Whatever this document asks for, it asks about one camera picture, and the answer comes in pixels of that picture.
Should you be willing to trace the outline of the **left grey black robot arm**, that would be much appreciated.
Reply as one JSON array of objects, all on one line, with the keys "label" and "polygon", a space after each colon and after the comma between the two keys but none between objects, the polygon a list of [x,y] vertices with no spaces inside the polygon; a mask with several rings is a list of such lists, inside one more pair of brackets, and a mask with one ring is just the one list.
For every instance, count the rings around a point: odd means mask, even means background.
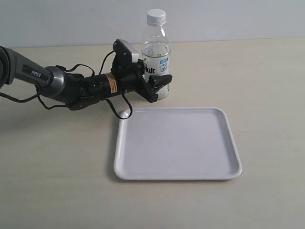
[{"label": "left grey black robot arm", "polygon": [[112,68],[108,73],[92,72],[91,76],[84,77],[74,73],[77,64],[71,69],[55,65],[42,67],[18,52],[1,47],[0,49],[0,84],[11,84],[14,79],[33,84],[36,94],[27,99],[17,99],[1,94],[17,103],[26,103],[42,96],[61,103],[72,111],[84,109],[100,101],[110,102],[114,96],[125,96],[126,93],[136,92],[150,103],[158,100],[157,92],[172,81],[172,75],[149,76],[143,78],[143,60],[132,60],[133,52],[121,46],[114,48],[115,54]]}]

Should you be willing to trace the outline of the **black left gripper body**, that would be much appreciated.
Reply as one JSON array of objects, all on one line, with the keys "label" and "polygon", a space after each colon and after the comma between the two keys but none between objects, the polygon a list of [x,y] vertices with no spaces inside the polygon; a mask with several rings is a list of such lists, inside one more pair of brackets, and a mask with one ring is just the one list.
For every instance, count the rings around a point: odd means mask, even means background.
[{"label": "black left gripper body", "polygon": [[127,63],[114,58],[111,73],[117,82],[118,94],[136,92],[149,103],[154,103],[158,99],[156,92],[146,83],[143,60],[137,63]]}]

